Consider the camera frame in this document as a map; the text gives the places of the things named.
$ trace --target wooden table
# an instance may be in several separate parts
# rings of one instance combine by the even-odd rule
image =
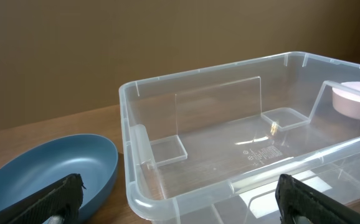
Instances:
[[[43,142],[78,133],[106,136],[120,153],[118,180],[108,200],[88,223],[150,223],[133,213],[127,203],[119,105],[0,131],[0,167]],[[349,206],[360,212],[360,200]]]

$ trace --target blue plastic bowl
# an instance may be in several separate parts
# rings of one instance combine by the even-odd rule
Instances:
[[[68,174],[82,176],[79,222],[90,218],[116,181],[118,151],[106,137],[76,134],[49,141],[18,156],[0,169],[0,210]]]

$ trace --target plastic bin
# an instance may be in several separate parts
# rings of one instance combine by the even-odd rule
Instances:
[[[360,65],[290,52],[120,88],[126,194],[153,223],[278,223],[287,173],[341,203],[360,198]]]

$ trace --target wall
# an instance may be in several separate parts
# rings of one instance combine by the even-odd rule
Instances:
[[[131,80],[291,50],[360,51],[360,1],[0,0],[0,129],[117,104]]]

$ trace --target pink dish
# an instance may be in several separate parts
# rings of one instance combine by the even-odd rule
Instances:
[[[360,82],[344,82],[342,85],[360,91]],[[360,96],[348,91],[332,88],[334,109],[350,118],[360,120]]]

